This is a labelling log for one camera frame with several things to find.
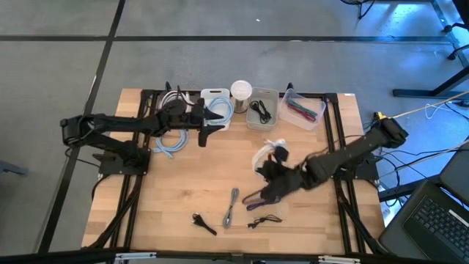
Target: wooden tabletop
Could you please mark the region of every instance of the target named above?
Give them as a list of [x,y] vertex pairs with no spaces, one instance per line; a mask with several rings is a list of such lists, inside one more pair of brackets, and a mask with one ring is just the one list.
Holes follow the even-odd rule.
[[[135,117],[140,89],[123,89],[116,115]],[[361,119],[354,94],[340,94],[339,107],[345,135],[362,134]],[[335,139],[335,119],[330,117]],[[118,140],[130,140],[131,133],[112,133]],[[165,134],[163,142],[173,144],[179,134]],[[289,148],[288,164],[296,164],[308,153],[328,146],[325,124],[305,131],[279,120],[271,132],[247,128],[245,114],[235,114],[227,131],[210,135],[207,147],[197,144],[197,132],[190,131],[189,143],[170,159],[153,153],[149,171],[144,176],[131,249],[184,252],[249,252],[280,254],[343,254],[336,195],[332,180],[310,191],[290,194],[275,205],[246,211],[241,199],[265,186],[255,175],[251,159],[264,139],[284,138]],[[150,140],[151,148],[155,139]],[[123,176],[112,175],[96,190],[83,246],[94,242],[114,217]],[[369,183],[355,180],[361,220],[374,237],[384,230],[377,191]],[[231,228],[222,227],[232,188],[240,189],[233,208]],[[191,223],[192,214],[200,213],[205,222],[218,232],[213,236]],[[247,224],[255,218],[274,214],[283,221],[266,221],[251,230]],[[126,219],[119,245],[123,244]],[[352,222],[349,220],[352,248],[357,249]]]

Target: laptop keyboard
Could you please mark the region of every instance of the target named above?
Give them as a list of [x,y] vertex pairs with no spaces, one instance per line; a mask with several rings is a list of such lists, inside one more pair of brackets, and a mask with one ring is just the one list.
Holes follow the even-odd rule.
[[459,258],[469,263],[469,228],[429,197],[412,217]]

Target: laptop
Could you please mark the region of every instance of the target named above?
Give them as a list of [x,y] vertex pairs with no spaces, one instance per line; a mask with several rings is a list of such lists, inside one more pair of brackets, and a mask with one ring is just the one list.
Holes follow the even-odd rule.
[[[469,144],[460,147],[468,149]],[[440,173],[441,187],[469,205],[469,151],[457,152]],[[469,264],[469,211],[426,180],[379,241],[401,257]]]

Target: blue cable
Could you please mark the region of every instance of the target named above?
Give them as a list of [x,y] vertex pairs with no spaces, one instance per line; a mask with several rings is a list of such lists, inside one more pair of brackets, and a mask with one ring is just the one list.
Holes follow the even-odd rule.
[[163,146],[163,142],[161,140],[162,136],[160,136],[156,140],[157,147],[153,149],[153,152],[165,153],[168,156],[168,158],[173,158],[173,155],[171,155],[171,153],[180,151],[189,141],[189,132],[187,130],[180,129],[179,132],[180,132],[179,141],[174,146],[171,146],[171,147]]
[[228,114],[219,120],[210,120],[210,124],[213,125],[225,125],[227,124],[230,119],[233,116],[233,112],[235,111],[235,108],[233,107],[233,103],[230,101],[230,99],[226,96],[218,96],[217,98],[213,99],[210,104],[208,105],[208,109],[210,111],[213,111],[213,108],[219,104],[224,104],[225,106],[228,107]]

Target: floor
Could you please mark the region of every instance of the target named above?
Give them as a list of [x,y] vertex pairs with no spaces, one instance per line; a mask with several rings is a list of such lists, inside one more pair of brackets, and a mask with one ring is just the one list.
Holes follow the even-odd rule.
[[[449,23],[460,20],[451,0],[437,2]],[[117,4],[0,0],[0,34],[107,35]],[[339,0],[127,0],[117,35],[442,35],[431,4],[379,1],[361,21],[356,15],[357,7]],[[454,35],[460,45],[469,43],[467,31],[455,29]],[[0,255],[36,250],[65,161],[59,121],[82,112],[103,47],[103,42],[0,41],[0,160],[29,169],[24,177],[0,177]],[[394,98],[391,90],[434,89],[462,69],[458,59],[446,59],[452,51],[450,44],[435,42],[119,42],[112,46],[93,112],[113,114],[124,87],[161,89],[170,81],[203,89],[245,79],[279,90],[291,81],[301,92],[355,93],[365,123],[374,111],[392,116],[436,102]],[[457,90],[468,89],[466,81]],[[452,147],[469,134],[469,123],[452,111],[439,110],[430,120],[420,111],[398,121],[410,134],[401,149],[410,152]],[[92,160],[93,152],[85,148],[80,157]],[[415,168],[435,175],[450,157]],[[392,166],[383,161],[378,170],[384,175]],[[79,248],[96,174],[77,164],[51,250]],[[401,183],[420,177],[405,169]],[[381,180],[396,185],[394,175]]]

